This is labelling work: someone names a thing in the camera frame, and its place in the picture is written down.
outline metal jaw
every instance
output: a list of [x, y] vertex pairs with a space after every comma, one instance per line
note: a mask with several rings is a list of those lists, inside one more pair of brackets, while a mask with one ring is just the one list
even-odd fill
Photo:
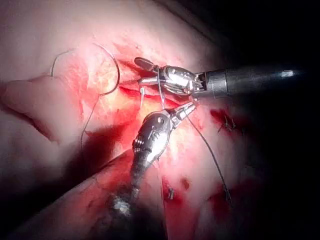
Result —
[[166, 108], [148, 114], [132, 143], [133, 151], [148, 151], [149, 163], [158, 159], [166, 149], [172, 131], [195, 109], [196, 105], [188, 102], [176, 108]]
[[189, 96], [193, 92], [201, 89], [203, 86], [203, 83], [199, 78], [197, 78], [196, 74], [193, 74], [182, 67], [169, 65], [159, 67], [142, 57], [136, 57], [134, 62], [146, 71], [153, 72], [155, 74], [159, 71], [159, 76], [155, 75], [139, 79], [138, 84], [141, 88], [154, 86], [160, 82], [162, 87], [175, 95]]

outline dark background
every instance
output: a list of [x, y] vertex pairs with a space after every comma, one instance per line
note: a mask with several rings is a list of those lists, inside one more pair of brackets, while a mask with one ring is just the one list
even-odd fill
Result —
[[237, 239], [315, 239], [318, 228], [319, 13], [310, 1], [182, 1], [230, 41], [232, 65], [294, 63], [308, 77], [286, 91], [239, 99], [260, 125], [269, 167], [253, 227]]

